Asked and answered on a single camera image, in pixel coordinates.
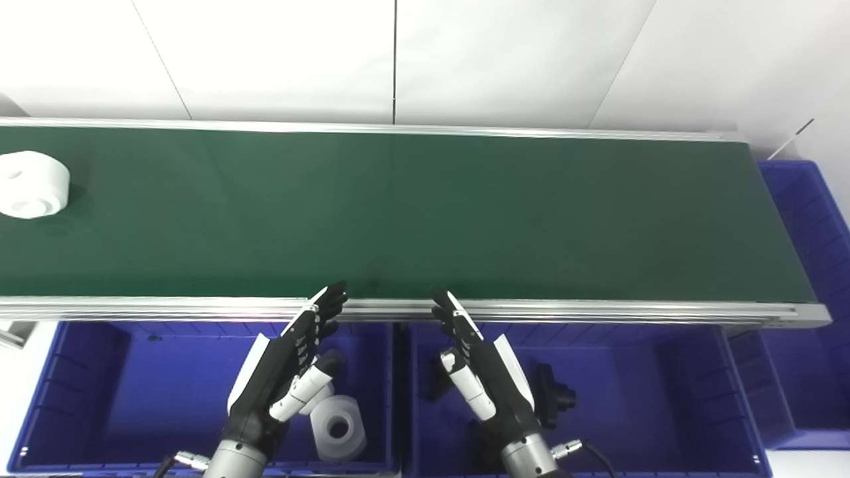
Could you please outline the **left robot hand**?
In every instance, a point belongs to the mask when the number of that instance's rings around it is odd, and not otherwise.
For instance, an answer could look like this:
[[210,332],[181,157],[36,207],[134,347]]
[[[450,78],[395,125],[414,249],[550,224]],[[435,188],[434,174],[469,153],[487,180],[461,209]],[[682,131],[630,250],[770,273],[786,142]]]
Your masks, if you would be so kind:
[[331,384],[345,365],[339,351],[319,353],[338,330],[336,317],[348,301],[345,281],[310,297],[275,339],[268,339],[242,391],[228,405],[222,443],[239,454],[273,457],[288,422]]

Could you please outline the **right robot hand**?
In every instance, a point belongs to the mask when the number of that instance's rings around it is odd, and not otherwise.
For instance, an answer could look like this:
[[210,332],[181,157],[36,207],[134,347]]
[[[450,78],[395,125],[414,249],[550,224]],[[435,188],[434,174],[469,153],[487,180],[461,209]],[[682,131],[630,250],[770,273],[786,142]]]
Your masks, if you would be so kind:
[[433,287],[432,314],[452,345],[437,363],[464,397],[492,448],[527,445],[541,432],[535,399],[506,334],[486,339],[450,291]]

